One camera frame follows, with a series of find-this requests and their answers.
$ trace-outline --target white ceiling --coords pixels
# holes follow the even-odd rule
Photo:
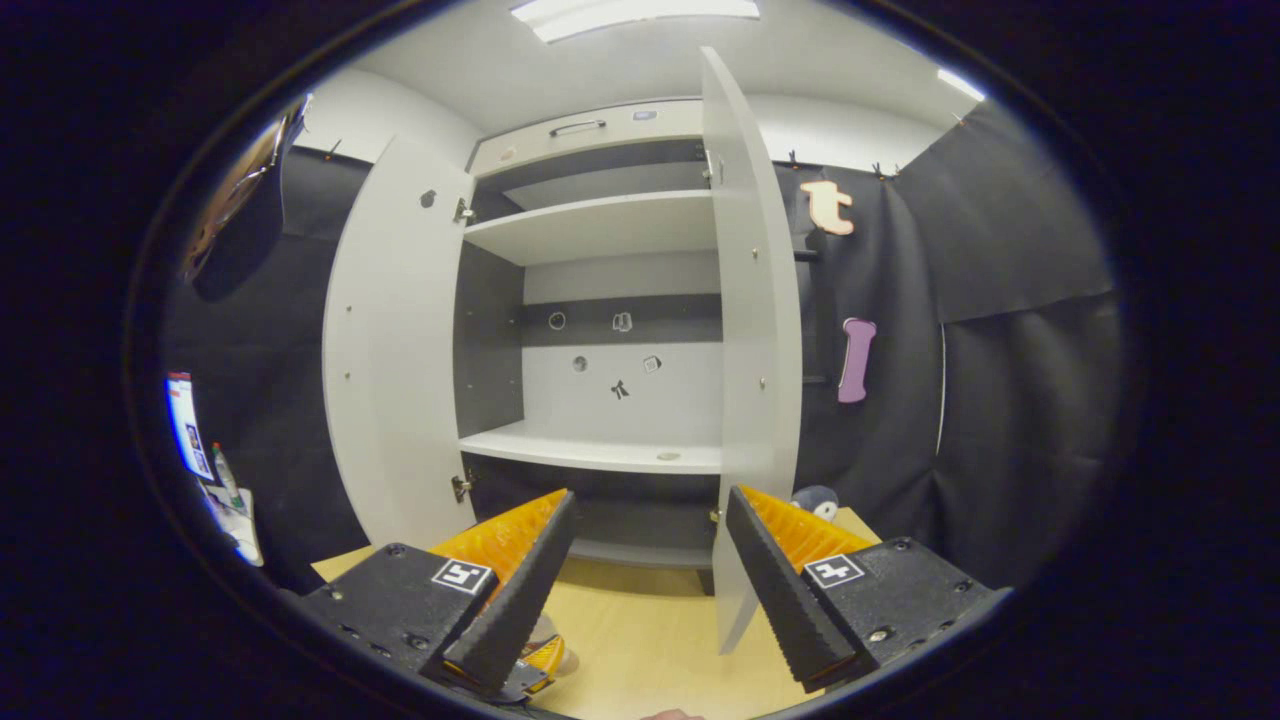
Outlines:
[[[948,128],[974,101],[938,67],[817,0],[758,0],[759,20],[664,18],[545,45],[509,9],[472,0],[356,67],[412,87],[483,132],[649,97],[700,95],[698,47],[714,47],[748,95],[851,102]]]

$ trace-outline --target ceiling light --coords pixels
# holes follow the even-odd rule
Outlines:
[[[543,42],[608,26],[676,18],[714,15],[759,19],[755,0],[532,0],[511,14],[527,24]]]
[[[978,102],[982,102],[983,99],[986,97],[986,95],[978,92],[977,87],[969,85],[968,82],[961,79],[960,76],[950,70],[943,70],[942,68],[938,68],[938,79],[950,85],[951,87],[960,90],[961,92],[964,92],[969,97],[973,97]]]

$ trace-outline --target drawer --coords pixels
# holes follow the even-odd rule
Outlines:
[[[634,102],[543,120],[481,140],[467,169],[479,179],[582,150],[701,135],[701,100]]]

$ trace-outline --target small sticker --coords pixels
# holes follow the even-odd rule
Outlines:
[[[467,594],[475,594],[484,584],[485,578],[489,577],[493,570],[485,568],[484,565],[472,565],[471,562],[463,562],[461,560],[449,560],[445,562],[444,568],[431,578],[433,583],[439,583],[442,585],[453,588],[456,591],[462,591]]]
[[[844,555],[836,555],[826,560],[814,560],[805,565],[804,569],[805,573],[809,573],[810,578],[818,580],[818,587],[822,589],[833,588],[849,580],[856,580],[867,574],[865,570],[854,565],[854,561]]]

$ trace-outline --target white cabinet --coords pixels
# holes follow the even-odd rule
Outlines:
[[[713,50],[703,50],[701,63],[701,100],[518,128],[477,143],[470,174],[402,140],[387,147],[343,232],[324,325],[334,452],[375,544],[429,547],[475,520],[470,498],[456,502],[451,484],[465,474],[462,451],[644,473],[677,483],[668,491],[685,475],[718,475],[722,510],[737,483],[790,495],[801,386],[790,233],[742,92]],[[673,179],[677,187],[667,184]],[[628,192],[600,196],[602,187]],[[490,205],[466,227],[456,219],[460,201]],[[458,437],[456,404],[460,413],[483,405],[474,368],[457,369],[466,380],[454,386],[454,324],[471,314],[462,300],[454,313],[465,295],[463,243],[465,252],[497,256],[485,261],[524,268],[536,297],[499,309],[494,320],[520,323],[522,370],[500,384],[508,400],[521,391],[524,419]],[[558,284],[584,274],[590,282],[575,284],[598,290],[556,296]],[[467,337],[488,342],[483,332]],[[671,515],[707,523],[705,534],[716,533],[710,552],[671,543],[646,552],[643,541],[599,538],[575,550],[637,564],[709,562],[728,651],[755,597],[727,532],[709,525],[714,505],[708,497],[705,507]],[[605,510],[605,524],[628,515],[616,501]],[[662,523],[648,532],[662,533]]]

